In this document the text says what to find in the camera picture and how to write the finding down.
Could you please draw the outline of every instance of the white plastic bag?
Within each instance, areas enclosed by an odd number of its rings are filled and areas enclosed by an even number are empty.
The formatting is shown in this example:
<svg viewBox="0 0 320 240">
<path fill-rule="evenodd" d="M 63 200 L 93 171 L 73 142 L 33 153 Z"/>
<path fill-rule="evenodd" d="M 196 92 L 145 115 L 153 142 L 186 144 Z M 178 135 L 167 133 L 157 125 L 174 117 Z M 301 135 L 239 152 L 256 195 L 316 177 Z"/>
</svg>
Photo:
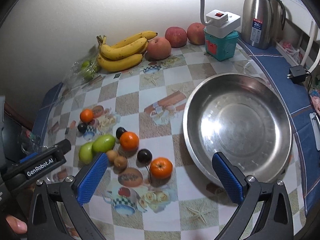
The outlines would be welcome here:
<svg viewBox="0 0 320 240">
<path fill-rule="evenodd" d="M 97 63 L 98 48 L 93 48 L 83 58 L 77 60 L 65 76 L 63 83 L 68 89 L 81 86 L 97 77 L 100 67 Z"/>
<path fill-rule="evenodd" d="M 284 48 L 285 52 L 290 55 L 298 64 L 301 63 L 301 53 L 299 49 L 295 49 L 290 42 L 280 41 L 279 44 Z"/>
</svg>

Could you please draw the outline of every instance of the red label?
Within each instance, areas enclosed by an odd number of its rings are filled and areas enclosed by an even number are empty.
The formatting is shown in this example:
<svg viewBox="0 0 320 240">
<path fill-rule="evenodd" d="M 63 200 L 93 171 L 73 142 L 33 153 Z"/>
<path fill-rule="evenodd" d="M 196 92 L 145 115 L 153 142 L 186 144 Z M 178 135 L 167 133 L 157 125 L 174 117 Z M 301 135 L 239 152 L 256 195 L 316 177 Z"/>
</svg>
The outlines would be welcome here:
<svg viewBox="0 0 320 240">
<path fill-rule="evenodd" d="M 207 48 L 208 48 L 208 51 L 214 55 L 217 54 L 217 48 L 218 46 L 214 43 L 211 43 L 210 41 L 206 41 L 207 42 Z"/>
<path fill-rule="evenodd" d="M 27 138 L 29 138 L 31 140 L 36 138 L 35 135 L 29 130 L 26 131 L 26 136 L 27 136 Z"/>
<path fill-rule="evenodd" d="M 258 20 L 258 19 L 256 19 L 256 18 L 253 18 L 253 21 L 254 21 L 254 22 L 257 22 L 257 23 L 260 23 L 260 24 L 263 24 L 263 21 L 260 21 L 260 20 Z"/>
</svg>

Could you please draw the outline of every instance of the kettle handle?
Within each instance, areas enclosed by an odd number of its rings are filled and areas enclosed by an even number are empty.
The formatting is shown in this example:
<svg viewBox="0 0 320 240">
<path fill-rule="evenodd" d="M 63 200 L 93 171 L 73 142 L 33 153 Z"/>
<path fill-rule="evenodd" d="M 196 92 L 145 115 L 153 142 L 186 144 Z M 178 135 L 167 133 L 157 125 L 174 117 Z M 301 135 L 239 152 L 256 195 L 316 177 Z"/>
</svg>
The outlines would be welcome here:
<svg viewBox="0 0 320 240">
<path fill-rule="evenodd" d="M 280 0 L 276 0 L 281 6 L 281 29 L 284 29 L 285 21 L 286 21 L 286 12 L 283 3 Z"/>
</svg>

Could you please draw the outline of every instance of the blue tablecloth border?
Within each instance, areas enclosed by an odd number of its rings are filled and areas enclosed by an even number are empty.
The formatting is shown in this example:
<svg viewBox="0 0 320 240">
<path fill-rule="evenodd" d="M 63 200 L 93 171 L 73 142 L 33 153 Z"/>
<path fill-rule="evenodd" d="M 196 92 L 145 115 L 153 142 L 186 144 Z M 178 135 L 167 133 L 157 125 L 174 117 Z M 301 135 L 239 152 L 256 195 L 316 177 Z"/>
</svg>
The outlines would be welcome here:
<svg viewBox="0 0 320 240">
<path fill-rule="evenodd" d="M 41 107 L 37 113 L 35 123 L 33 124 L 32 132 L 41 137 L 41 146 L 44 143 L 44 137 L 47 131 L 47 123 L 50 111 L 58 99 L 58 95 L 62 86 L 63 83 L 60 82 L 46 93 L 42 101 Z"/>
<path fill-rule="evenodd" d="M 309 114 L 314 110 L 310 104 L 308 92 L 305 87 L 295 85 L 286 78 L 291 66 L 274 47 L 267 50 L 257 49 L 242 41 L 241 38 L 238 43 L 267 76 L 290 113 L 292 132 L 298 147 L 303 199 L 307 215 L 313 204 L 320 199 L 319 152 L 316 149 L 309 118 Z M 306 156 L 311 156 L 307 163 Z"/>
</svg>

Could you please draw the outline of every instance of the banana bunch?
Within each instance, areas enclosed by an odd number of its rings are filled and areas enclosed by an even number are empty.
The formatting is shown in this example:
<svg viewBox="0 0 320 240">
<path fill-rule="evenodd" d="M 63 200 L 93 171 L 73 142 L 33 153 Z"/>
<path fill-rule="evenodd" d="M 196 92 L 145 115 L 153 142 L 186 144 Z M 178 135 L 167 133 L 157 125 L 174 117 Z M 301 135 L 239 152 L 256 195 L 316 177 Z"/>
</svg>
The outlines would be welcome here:
<svg viewBox="0 0 320 240">
<path fill-rule="evenodd" d="M 117 72 L 133 67 L 142 61 L 143 54 L 147 51 L 148 40 L 156 37 L 158 33 L 145 31 L 130 36 L 117 44 L 106 44 L 106 36 L 97 36 L 99 43 L 98 64 L 110 71 Z"/>
</svg>

